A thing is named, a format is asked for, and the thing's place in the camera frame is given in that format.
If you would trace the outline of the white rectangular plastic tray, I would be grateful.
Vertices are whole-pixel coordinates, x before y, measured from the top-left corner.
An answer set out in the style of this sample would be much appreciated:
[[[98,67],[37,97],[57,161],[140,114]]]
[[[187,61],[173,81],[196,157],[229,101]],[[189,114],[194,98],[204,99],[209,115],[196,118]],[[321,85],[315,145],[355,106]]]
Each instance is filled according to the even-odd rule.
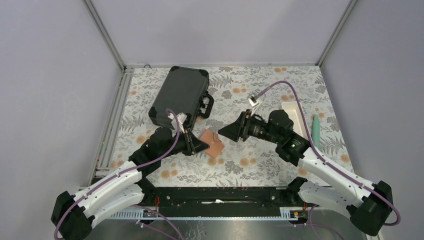
[[[288,114],[288,117],[293,121],[294,132],[307,140],[311,140],[311,130],[309,128],[308,123],[304,119],[306,115],[301,111],[298,102],[282,102],[281,108]]]

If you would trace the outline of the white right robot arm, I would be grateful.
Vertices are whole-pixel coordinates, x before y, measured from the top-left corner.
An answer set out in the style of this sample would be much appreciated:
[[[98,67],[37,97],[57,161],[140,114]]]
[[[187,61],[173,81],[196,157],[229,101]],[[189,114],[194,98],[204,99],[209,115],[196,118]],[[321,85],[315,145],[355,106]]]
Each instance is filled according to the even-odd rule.
[[[255,137],[276,144],[275,151],[282,160],[331,186],[327,189],[297,177],[288,185],[290,189],[286,193],[291,205],[306,202],[325,207],[350,219],[363,233],[376,236],[393,211],[391,186],[382,180],[374,183],[345,170],[297,134],[293,126],[284,110],[272,111],[265,121],[247,109],[235,122],[219,129],[218,134],[234,142]]]

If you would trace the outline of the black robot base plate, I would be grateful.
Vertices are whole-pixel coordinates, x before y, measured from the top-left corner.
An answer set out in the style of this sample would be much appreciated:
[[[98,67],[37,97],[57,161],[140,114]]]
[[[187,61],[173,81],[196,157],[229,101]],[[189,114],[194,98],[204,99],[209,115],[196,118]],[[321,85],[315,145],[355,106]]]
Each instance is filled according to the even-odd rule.
[[[115,214],[131,206],[145,207],[155,214],[176,213],[193,216],[229,211],[240,215],[242,210],[256,211],[260,208],[294,208],[305,211],[313,203],[302,200],[298,181],[287,187],[156,187],[147,180],[125,187],[111,199],[100,205],[100,211],[111,210]]]

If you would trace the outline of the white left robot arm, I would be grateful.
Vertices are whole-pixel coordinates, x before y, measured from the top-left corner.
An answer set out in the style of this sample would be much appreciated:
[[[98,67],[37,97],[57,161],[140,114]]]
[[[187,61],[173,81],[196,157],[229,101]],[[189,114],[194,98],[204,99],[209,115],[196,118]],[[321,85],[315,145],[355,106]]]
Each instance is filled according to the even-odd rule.
[[[74,194],[64,191],[57,196],[50,218],[55,225],[54,239],[83,240],[110,215],[130,205],[152,204],[154,190],[140,187],[138,182],[160,167],[166,157],[179,153],[195,155],[209,147],[190,129],[179,130],[173,135],[167,127],[157,128],[115,171]]]

